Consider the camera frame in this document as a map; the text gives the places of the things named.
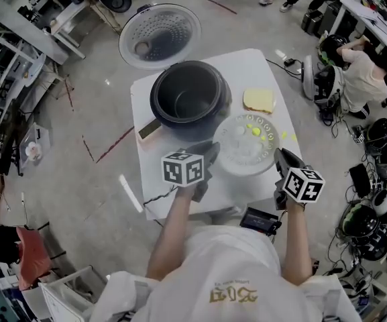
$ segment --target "concrete floor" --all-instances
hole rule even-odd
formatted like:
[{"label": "concrete floor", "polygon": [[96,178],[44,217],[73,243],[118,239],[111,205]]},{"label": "concrete floor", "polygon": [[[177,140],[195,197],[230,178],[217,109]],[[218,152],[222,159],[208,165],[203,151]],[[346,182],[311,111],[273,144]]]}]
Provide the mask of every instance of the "concrete floor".
[{"label": "concrete floor", "polygon": [[[117,18],[123,24],[146,3],[177,3],[191,9],[201,21],[203,34],[189,60],[244,48],[260,49],[266,58],[279,63],[277,50],[299,60],[316,53],[318,39],[300,28],[311,0],[300,0],[285,14],[278,10],[285,0],[274,0],[267,7],[259,6],[258,0],[218,1],[237,14],[207,0],[133,0],[126,15]],[[118,181],[123,173],[137,197],[142,197],[135,135],[129,133],[98,164],[83,142],[96,161],[133,126],[129,88],[150,72],[126,64],[117,43],[117,34],[101,23],[82,41],[80,50],[87,57],[71,56],[63,66],[75,86],[73,109],[66,95],[59,100],[48,95],[42,101],[36,121],[50,130],[52,149],[39,166],[28,168],[23,178],[14,168],[10,172],[5,196],[11,211],[1,204],[0,223],[25,223],[23,191],[29,224],[50,221],[52,234],[74,267],[92,264],[101,274],[126,270],[142,275],[160,227],[134,209]],[[327,181],[319,203],[307,207],[311,256],[321,260],[324,272],[331,267],[325,260],[327,246],[346,206],[344,194],[351,184],[347,171],[360,163],[363,146],[353,142],[344,125],[339,125],[339,135],[333,139],[330,129],[319,121],[317,108],[303,97],[300,81],[278,67],[271,68],[302,156]],[[387,108],[374,105],[371,110],[373,119],[387,117]],[[358,124],[349,117],[347,122]],[[279,254],[284,253],[284,227],[276,238]],[[340,252],[334,249],[333,257],[338,259]]]}]

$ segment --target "chair leg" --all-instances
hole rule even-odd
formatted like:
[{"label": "chair leg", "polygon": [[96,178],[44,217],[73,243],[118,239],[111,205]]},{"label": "chair leg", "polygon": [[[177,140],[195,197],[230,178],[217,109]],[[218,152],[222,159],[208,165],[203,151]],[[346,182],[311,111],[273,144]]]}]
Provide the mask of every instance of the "chair leg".
[{"label": "chair leg", "polygon": [[43,224],[41,227],[39,227],[37,230],[41,230],[45,227],[48,227],[50,225],[50,222],[47,222],[46,224]]},{"label": "chair leg", "polygon": [[59,257],[62,256],[62,255],[65,255],[65,254],[66,254],[66,251],[63,251],[62,253],[60,253],[60,254],[58,254],[58,255],[52,256],[50,259],[51,259],[51,260],[54,260],[54,259],[56,259],[56,258],[59,258]]}]

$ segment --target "shoe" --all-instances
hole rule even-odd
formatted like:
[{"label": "shoe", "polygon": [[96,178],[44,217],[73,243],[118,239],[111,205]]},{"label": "shoe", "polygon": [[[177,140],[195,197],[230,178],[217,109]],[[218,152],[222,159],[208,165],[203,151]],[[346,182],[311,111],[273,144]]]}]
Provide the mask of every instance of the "shoe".
[{"label": "shoe", "polygon": [[262,6],[267,6],[272,3],[272,0],[259,0],[259,4]]},{"label": "shoe", "polygon": [[287,1],[280,7],[280,12],[286,13],[289,9],[292,9],[293,5]]}]

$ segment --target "black pot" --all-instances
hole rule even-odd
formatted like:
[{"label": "black pot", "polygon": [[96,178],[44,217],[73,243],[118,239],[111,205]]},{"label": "black pot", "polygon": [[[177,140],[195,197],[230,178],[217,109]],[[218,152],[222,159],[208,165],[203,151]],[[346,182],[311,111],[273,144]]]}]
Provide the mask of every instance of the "black pot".
[{"label": "black pot", "polygon": [[178,138],[206,140],[227,117],[231,92],[213,66],[186,61],[171,66],[155,81],[150,106],[156,118]]}]

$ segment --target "white desk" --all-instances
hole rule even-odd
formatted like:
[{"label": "white desk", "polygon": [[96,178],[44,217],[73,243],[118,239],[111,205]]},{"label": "white desk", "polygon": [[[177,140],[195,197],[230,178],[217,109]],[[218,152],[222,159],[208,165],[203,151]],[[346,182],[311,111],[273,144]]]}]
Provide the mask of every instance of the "white desk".
[{"label": "white desk", "polygon": [[[341,9],[339,10],[338,16],[336,17],[329,34],[334,34],[337,31],[345,11],[348,10],[357,20],[364,22],[365,26],[380,40],[380,42],[387,46],[387,21],[384,21],[384,18],[379,15],[378,12],[373,12],[371,9],[363,6],[356,0],[341,0],[341,3]],[[362,16],[365,12],[365,9],[367,9],[365,14],[373,14],[376,16],[375,25],[369,19],[366,19]]]},{"label": "white desk", "polygon": [[72,30],[73,28],[71,28],[68,23],[70,23],[71,20],[87,6],[88,4],[86,1],[83,1],[78,5],[71,3],[60,13],[60,15],[56,17],[56,23],[54,23],[51,27],[52,35],[60,40],[63,44],[65,44],[68,48],[70,48],[80,58],[86,57],[80,50],[77,49],[80,44],[72,37],[70,37],[68,35],[69,32],[64,31],[64,29],[68,28],[68,30]]},{"label": "white desk", "polygon": [[[274,75],[260,50],[246,49],[230,54],[224,54],[203,60],[220,71],[224,76],[232,93],[231,115],[244,111],[243,92],[249,87],[272,89],[276,98],[276,107],[271,115],[264,117],[274,124],[280,135],[280,147],[286,148],[301,157],[299,146],[286,104]],[[150,108],[150,91],[159,74],[151,75],[135,81],[131,87],[131,101],[133,110],[133,124],[135,129],[144,127],[153,120]],[[142,190],[144,199],[148,200],[169,191],[170,185],[162,181],[160,158],[168,152],[181,147],[191,146],[187,142],[176,139],[168,130],[160,130],[149,144],[143,146],[137,140],[138,155],[140,157]],[[275,182],[280,175],[273,166],[265,173],[249,178],[237,178],[218,170],[218,166],[211,167],[213,178],[208,182],[209,189],[200,203],[193,202],[190,213],[214,211],[232,206],[261,201],[273,197]],[[146,211],[147,218],[165,218],[174,199],[175,191],[167,198],[149,203],[147,206],[154,212],[153,216]]]}]

